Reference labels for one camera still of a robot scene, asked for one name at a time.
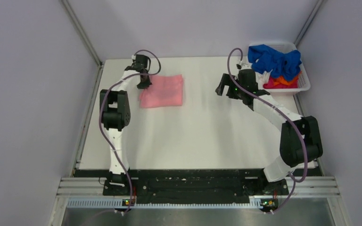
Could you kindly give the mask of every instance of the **wall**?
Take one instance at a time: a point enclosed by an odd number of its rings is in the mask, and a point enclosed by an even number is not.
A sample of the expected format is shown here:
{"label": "wall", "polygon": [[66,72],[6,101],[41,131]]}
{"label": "wall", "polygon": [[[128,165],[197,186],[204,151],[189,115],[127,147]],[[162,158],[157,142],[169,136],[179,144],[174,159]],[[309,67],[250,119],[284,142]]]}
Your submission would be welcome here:
{"label": "wall", "polygon": [[317,0],[69,0],[102,60],[227,56],[255,40],[293,42]]}
{"label": "wall", "polygon": [[319,120],[323,166],[362,225],[362,1],[328,1],[299,50],[312,84],[302,98]]}
{"label": "wall", "polygon": [[58,0],[0,0],[0,226],[47,225],[96,69]]}

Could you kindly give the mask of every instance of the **pink cloth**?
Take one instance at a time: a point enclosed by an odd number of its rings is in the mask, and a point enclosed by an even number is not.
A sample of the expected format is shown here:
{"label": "pink cloth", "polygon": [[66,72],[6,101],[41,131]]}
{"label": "pink cloth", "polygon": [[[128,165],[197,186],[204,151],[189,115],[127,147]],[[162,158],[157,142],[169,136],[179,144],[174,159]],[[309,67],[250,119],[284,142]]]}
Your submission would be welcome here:
{"label": "pink cloth", "polygon": [[150,77],[152,85],[144,89],[140,95],[141,108],[182,106],[182,75]]}

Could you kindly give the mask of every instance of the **white table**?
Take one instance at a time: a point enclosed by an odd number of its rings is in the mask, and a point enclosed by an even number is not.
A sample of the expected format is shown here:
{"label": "white table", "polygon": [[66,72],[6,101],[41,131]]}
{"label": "white table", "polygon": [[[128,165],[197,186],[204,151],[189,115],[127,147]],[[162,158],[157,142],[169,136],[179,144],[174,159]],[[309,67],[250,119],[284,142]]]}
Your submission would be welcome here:
{"label": "white table", "polygon": [[[124,129],[123,147],[131,169],[255,169],[264,168],[279,155],[280,132],[241,100],[214,92],[227,72],[227,57],[161,58],[160,75],[182,74],[183,106],[140,109],[136,84],[128,92],[131,122]],[[231,59],[231,72],[237,74]],[[130,59],[107,60],[98,92],[116,83]],[[157,70],[152,59],[150,73]],[[273,95],[296,112],[293,96]],[[98,128],[99,95],[79,169],[109,169],[109,145]]]}

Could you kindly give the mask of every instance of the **white laundry basket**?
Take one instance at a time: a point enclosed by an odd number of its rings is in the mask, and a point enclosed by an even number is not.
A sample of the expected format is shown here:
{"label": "white laundry basket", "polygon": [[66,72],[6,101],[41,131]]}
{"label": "white laundry basket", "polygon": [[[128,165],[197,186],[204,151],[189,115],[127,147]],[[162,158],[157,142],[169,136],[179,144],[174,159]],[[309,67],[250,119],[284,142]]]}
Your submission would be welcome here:
{"label": "white laundry basket", "polygon": [[[281,52],[288,53],[290,51],[296,50],[296,46],[290,42],[254,42],[249,46],[257,46],[257,45],[267,45],[271,48]],[[303,63],[300,64],[300,70],[302,73],[299,75],[299,79],[297,80],[297,89],[265,89],[270,93],[282,93],[287,95],[293,95],[300,91],[307,91],[310,89],[309,78],[307,77],[306,70],[304,69]]]}

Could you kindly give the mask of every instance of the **purple cable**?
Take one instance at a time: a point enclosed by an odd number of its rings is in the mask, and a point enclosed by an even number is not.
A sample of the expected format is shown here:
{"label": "purple cable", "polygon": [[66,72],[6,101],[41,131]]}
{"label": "purple cable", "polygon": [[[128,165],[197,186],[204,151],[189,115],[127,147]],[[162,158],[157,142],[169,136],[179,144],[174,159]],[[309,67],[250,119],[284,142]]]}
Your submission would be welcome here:
{"label": "purple cable", "polygon": [[[156,72],[156,73],[153,73],[153,74],[149,74],[149,73],[135,73],[135,74],[131,74],[131,75],[128,75],[127,77],[125,77],[124,79],[120,80],[119,82],[115,83],[114,85],[112,85],[109,89],[107,89],[107,92],[105,94],[105,97],[103,98],[103,101],[102,101],[102,107],[100,108],[100,111],[99,111],[99,130],[100,132],[102,133],[103,137],[105,138],[105,140],[109,143],[110,147],[112,147],[112,149],[114,150],[115,152],[115,156],[116,156],[116,159],[117,161],[119,162],[119,164],[121,165],[121,167],[123,168],[124,172],[125,172],[125,175],[127,177],[127,180],[128,180],[128,183],[129,183],[129,186],[130,186],[130,200],[132,200],[132,183],[131,183],[131,177],[130,175],[128,174],[128,170],[125,168],[124,164],[121,162],[117,152],[115,151],[115,146],[112,144],[112,142],[110,142],[110,139],[105,135],[104,131],[103,131],[103,128],[102,128],[102,124],[100,123],[102,121],[102,113],[103,113],[103,107],[107,101],[107,96],[109,96],[109,92],[116,86],[120,85],[124,80],[127,80],[131,77],[134,77],[134,76],[137,76],[137,75],[146,75],[146,76],[150,76],[150,75],[157,75],[160,73],[160,71],[162,70],[162,65],[160,63],[160,60],[156,57],[156,55],[154,53],[152,53],[151,51],[149,50],[146,50],[146,49],[141,49],[141,50],[138,50],[134,55],[136,55],[137,53],[139,52],[148,52],[150,54],[152,54],[157,62],[159,63],[159,70]],[[130,208],[131,208],[131,204],[132,202],[130,202],[128,204],[128,207],[127,209],[125,210],[124,213],[127,213]],[[81,224],[81,226],[85,225],[87,222],[89,222],[90,220],[92,220],[93,218],[103,214],[103,213],[106,213],[106,212],[112,212],[113,210],[103,210],[101,212],[98,212],[96,213],[95,215],[93,215],[92,217],[90,217],[89,219],[87,219],[86,221],[84,221],[84,223]]]}
{"label": "purple cable", "polygon": [[227,69],[228,69],[228,74],[230,75],[230,78],[232,80],[232,82],[239,88],[241,89],[242,91],[244,91],[245,93],[247,93],[248,95],[250,95],[251,97],[253,98],[256,98],[260,101],[262,101],[263,103],[267,104],[268,106],[270,106],[271,108],[274,108],[280,115],[282,115],[282,117],[284,117],[293,127],[293,129],[295,130],[296,134],[298,135],[299,137],[299,140],[300,140],[300,144],[302,145],[302,150],[303,150],[303,159],[304,159],[304,168],[303,168],[303,176],[302,178],[300,178],[300,180],[296,180],[296,178],[292,175],[291,172],[289,172],[289,176],[292,178],[293,180],[293,185],[292,185],[292,189],[291,191],[289,192],[287,198],[284,200],[284,202],[274,211],[272,211],[272,214],[278,212],[287,202],[288,200],[291,198],[293,192],[295,191],[295,187],[296,187],[296,183],[301,183],[304,181],[304,179],[306,179],[306,176],[307,176],[307,164],[308,164],[308,159],[307,159],[307,150],[306,150],[306,145],[304,144],[304,140],[302,138],[302,136],[300,135],[300,132],[299,132],[299,129],[297,128],[297,126],[293,123],[293,121],[288,118],[288,116],[286,116],[280,109],[278,109],[277,107],[275,107],[274,105],[272,105],[271,103],[261,99],[260,97],[256,96],[255,94],[247,91],[246,89],[244,89],[242,86],[240,86],[234,79],[234,77],[232,76],[231,74],[231,70],[230,70],[230,59],[231,59],[231,55],[232,53],[235,51],[235,50],[239,50],[239,52],[241,52],[241,58],[240,60],[242,61],[243,59],[243,52],[240,48],[235,48],[233,49],[230,54],[228,55],[228,59],[227,59]]}

